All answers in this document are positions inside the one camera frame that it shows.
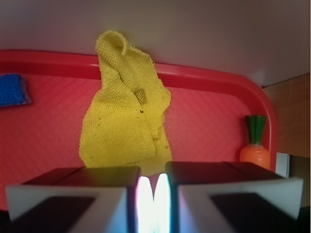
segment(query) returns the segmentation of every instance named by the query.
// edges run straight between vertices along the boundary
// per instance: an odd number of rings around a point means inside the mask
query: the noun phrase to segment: red tray
[[[238,161],[247,144],[243,118],[267,116],[263,145],[276,167],[276,116],[263,91],[245,77],[156,64],[172,94],[165,129],[175,161]],[[33,101],[0,108],[0,209],[5,186],[57,167],[83,166],[82,119],[101,88],[97,56],[0,51],[0,74],[19,73]]]

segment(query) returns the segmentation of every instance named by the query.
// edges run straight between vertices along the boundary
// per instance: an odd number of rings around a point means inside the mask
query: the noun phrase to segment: textured tray surface
[[[5,186],[58,167],[83,166],[83,117],[100,80],[22,74],[33,103],[0,109],[0,209]],[[165,129],[176,161],[237,161],[247,141],[238,98],[169,87]]]

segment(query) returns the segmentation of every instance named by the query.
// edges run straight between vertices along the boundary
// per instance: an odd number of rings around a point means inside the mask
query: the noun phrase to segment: yellow cloth
[[[113,31],[95,50],[102,88],[83,119],[81,159],[87,167],[138,165],[144,176],[164,172],[172,159],[163,126],[171,94],[152,59]]]

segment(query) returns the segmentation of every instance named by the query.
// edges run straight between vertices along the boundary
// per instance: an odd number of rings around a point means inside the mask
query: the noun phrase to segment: wooden surface
[[[277,151],[310,158],[310,74],[264,88],[278,122]]]

